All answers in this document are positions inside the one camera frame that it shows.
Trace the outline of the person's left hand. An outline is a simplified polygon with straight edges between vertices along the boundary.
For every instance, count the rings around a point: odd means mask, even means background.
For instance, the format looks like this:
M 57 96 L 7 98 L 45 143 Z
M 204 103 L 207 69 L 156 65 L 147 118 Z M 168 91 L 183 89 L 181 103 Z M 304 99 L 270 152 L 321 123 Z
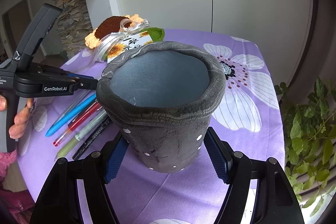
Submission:
M 9 136 L 11 139 L 19 139 L 24 135 L 33 104 L 34 99 L 29 98 L 26 106 L 15 116 L 14 124 L 9 129 Z

